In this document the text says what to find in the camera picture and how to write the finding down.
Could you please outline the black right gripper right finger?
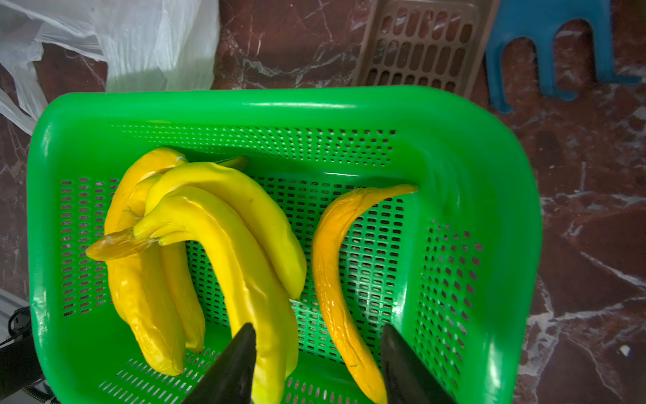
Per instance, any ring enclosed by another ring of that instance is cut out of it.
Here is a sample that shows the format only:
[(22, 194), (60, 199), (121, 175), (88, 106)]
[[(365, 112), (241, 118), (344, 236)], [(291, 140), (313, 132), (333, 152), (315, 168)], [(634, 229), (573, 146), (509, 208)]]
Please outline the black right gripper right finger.
[(389, 404), (455, 402), (391, 324), (383, 328), (380, 354)]

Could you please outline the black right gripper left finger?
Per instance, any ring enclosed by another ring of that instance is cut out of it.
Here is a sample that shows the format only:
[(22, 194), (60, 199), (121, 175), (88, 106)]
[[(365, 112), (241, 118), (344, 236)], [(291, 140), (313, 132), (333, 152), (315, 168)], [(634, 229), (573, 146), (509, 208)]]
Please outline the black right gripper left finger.
[(256, 358), (256, 332), (246, 323), (182, 404), (250, 403)]

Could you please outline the orange-yellow single banana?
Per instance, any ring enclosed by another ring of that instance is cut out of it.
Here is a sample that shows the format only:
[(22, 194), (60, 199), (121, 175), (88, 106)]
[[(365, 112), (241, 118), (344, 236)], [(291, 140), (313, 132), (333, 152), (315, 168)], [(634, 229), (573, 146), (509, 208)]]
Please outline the orange-yellow single banana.
[(383, 375), (353, 321), (341, 286), (340, 249), (353, 222), (388, 198), (417, 192), (415, 185), (361, 188), (338, 197), (321, 216), (312, 244), (316, 295), (326, 328), (353, 380), (374, 403), (386, 403)]

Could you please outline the yellow banana bunch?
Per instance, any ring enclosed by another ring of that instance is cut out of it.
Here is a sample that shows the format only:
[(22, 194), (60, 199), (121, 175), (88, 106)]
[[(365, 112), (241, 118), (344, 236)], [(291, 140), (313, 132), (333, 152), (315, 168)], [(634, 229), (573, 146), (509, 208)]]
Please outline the yellow banana bunch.
[(217, 163), (186, 163), (149, 188), (145, 214), (88, 249), (92, 259), (121, 259), (153, 243), (199, 242), (225, 298), (231, 332), (250, 323), (257, 335), (252, 401), (279, 403), (299, 358), (291, 301), (306, 280), (306, 259), (282, 209), (252, 178)]

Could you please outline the white printed plastic bag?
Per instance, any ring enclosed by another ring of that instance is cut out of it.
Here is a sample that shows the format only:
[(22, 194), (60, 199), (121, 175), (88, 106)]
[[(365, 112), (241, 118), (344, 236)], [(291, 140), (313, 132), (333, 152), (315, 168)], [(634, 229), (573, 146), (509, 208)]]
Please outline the white printed plastic bag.
[(217, 1), (3, 1), (1, 65), (18, 100), (2, 93), (1, 114), (33, 133), (45, 43), (106, 62), (107, 92), (126, 93), (210, 89), (219, 42)]

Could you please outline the yellow banana pair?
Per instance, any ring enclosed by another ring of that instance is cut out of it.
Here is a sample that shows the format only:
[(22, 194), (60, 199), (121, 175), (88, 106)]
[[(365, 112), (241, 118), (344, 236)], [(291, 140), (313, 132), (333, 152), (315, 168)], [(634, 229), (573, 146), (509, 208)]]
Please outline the yellow banana pair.
[[(186, 161), (182, 153), (158, 148), (131, 165), (114, 192), (105, 233), (134, 227), (145, 214), (148, 190), (163, 173)], [(106, 265), (114, 307), (131, 327), (148, 365), (163, 375), (181, 375), (186, 352), (198, 354), (205, 345), (205, 315), (185, 243), (153, 243)]]

